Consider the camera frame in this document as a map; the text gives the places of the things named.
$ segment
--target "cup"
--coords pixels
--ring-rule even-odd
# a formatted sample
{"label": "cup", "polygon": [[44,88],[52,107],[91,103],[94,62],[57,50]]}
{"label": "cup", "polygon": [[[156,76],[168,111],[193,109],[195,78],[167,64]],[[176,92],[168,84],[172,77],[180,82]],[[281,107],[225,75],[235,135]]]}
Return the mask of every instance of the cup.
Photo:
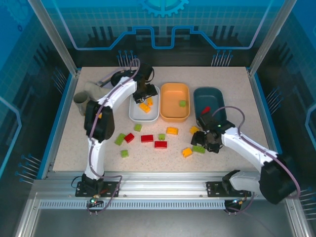
{"label": "cup", "polygon": [[74,103],[77,105],[79,109],[79,113],[82,116],[85,116],[85,110],[87,108],[87,103],[89,102],[90,98],[85,91],[78,92],[74,96]]}

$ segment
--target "green lego brick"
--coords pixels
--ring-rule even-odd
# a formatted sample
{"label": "green lego brick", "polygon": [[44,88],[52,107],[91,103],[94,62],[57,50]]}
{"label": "green lego brick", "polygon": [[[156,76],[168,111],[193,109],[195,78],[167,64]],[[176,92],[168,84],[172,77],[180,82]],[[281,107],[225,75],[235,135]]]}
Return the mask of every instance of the green lego brick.
{"label": "green lego brick", "polygon": [[140,132],[140,130],[142,130],[142,125],[136,124],[135,127],[134,127],[134,130],[137,131],[137,132]]}
{"label": "green lego brick", "polygon": [[159,134],[158,135],[158,139],[160,140],[160,141],[164,141],[165,140],[165,134]]}
{"label": "green lego brick", "polygon": [[194,152],[199,152],[199,153],[202,153],[202,154],[205,153],[205,148],[204,147],[200,147],[200,146],[193,146],[192,150]]}
{"label": "green lego brick", "polygon": [[128,150],[123,150],[123,151],[121,151],[121,152],[120,152],[120,156],[121,156],[122,158],[127,158],[127,157],[128,157]]}
{"label": "green lego brick", "polygon": [[181,107],[185,107],[186,106],[186,101],[185,100],[181,100],[180,101],[180,106]]}
{"label": "green lego brick", "polygon": [[115,144],[117,144],[118,146],[122,145],[123,141],[124,141],[124,137],[125,137],[125,134],[121,133],[117,139],[115,140]]}

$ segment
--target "toy block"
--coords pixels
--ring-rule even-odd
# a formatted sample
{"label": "toy block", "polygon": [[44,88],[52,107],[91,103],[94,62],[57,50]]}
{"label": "toy block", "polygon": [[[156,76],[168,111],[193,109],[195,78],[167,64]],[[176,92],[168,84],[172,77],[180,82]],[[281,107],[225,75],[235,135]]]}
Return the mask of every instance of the toy block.
{"label": "toy block", "polygon": [[156,141],[155,148],[167,148],[167,142],[166,141]]}
{"label": "toy block", "polygon": [[204,147],[201,147],[201,146],[193,146],[192,150],[194,152],[199,152],[201,154],[204,154],[205,153],[205,148]]}
{"label": "toy block", "polygon": [[130,142],[134,139],[134,135],[130,133],[130,134],[126,135],[126,136],[124,137],[124,139],[125,139],[125,141],[126,141],[127,143],[130,143]]}
{"label": "toy block", "polygon": [[189,157],[190,155],[192,155],[192,150],[190,148],[186,148],[182,151],[182,155],[184,156],[184,158]]}
{"label": "toy block", "polygon": [[140,137],[141,142],[153,142],[154,136],[153,135],[143,135]]}
{"label": "toy block", "polygon": [[204,114],[206,114],[206,113],[208,113],[210,111],[211,111],[211,107],[206,106],[205,109],[202,111],[201,115],[204,115]]}
{"label": "toy block", "polygon": [[162,134],[159,134],[158,135],[158,140],[160,141],[164,141],[165,140],[165,135],[162,133]]}
{"label": "toy block", "polygon": [[147,99],[147,105],[148,105],[148,106],[152,106],[153,104],[154,104],[154,102],[153,102],[152,97],[149,97],[149,98]]}
{"label": "toy block", "polygon": [[185,107],[187,102],[185,100],[180,101],[180,107]]}
{"label": "toy block", "polygon": [[199,128],[198,128],[198,127],[192,126],[192,127],[190,128],[190,133],[191,133],[192,135],[195,134],[197,131],[199,131]]}
{"label": "toy block", "polygon": [[128,157],[128,150],[123,150],[123,151],[121,151],[121,152],[120,152],[120,156],[121,156],[122,158],[127,158],[127,157]]}
{"label": "toy block", "polygon": [[168,127],[166,133],[172,135],[178,135],[178,129],[176,127]]}
{"label": "toy block", "polygon": [[118,146],[122,145],[123,141],[124,141],[124,138],[125,138],[125,134],[121,133],[117,139],[115,140],[115,144],[117,144]]}
{"label": "toy block", "polygon": [[144,103],[141,103],[139,107],[145,112],[148,113],[150,111],[150,107]]}
{"label": "toy block", "polygon": [[136,124],[135,127],[134,127],[134,130],[137,131],[137,132],[140,132],[140,130],[142,130],[142,125]]}

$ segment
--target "red block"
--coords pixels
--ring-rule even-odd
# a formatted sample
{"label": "red block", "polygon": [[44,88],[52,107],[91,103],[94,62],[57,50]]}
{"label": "red block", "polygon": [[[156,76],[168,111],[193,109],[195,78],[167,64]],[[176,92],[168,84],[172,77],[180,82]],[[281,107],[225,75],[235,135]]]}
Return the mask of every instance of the red block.
{"label": "red block", "polygon": [[153,142],[154,136],[153,135],[143,135],[143,136],[141,136],[141,141],[142,142]]}
{"label": "red block", "polygon": [[130,143],[134,139],[134,135],[130,133],[127,136],[125,136],[124,139],[127,143]]}
{"label": "red block", "polygon": [[166,141],[156,141],[155,148],[167,148],[167,142]]}
{"label": "red block", "polygon": [[210,111],[211,111],[211,107],[206,106],[205,109],[202,111],[201,115],[204,115],[204,114],[206,114],[207,112],[210,112]]}

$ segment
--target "dark teal bowl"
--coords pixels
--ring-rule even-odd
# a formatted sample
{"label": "dark teal bowl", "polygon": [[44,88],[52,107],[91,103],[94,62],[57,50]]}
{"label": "dark teal bowl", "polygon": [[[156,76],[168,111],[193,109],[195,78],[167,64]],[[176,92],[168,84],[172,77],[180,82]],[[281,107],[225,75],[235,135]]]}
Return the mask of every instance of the dark teal bowl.
{"label": "dark teal bowl", "polygon": [[[200,87],[193,93],[194,110],[196,119],[198,119],[205,109],[211,107],[211,112],[215,112],[220,107],[225,106],[222,92],[214,87]],[[227,119],[226,110],[222,109],[215,115],[217,120],[223,121]]]}

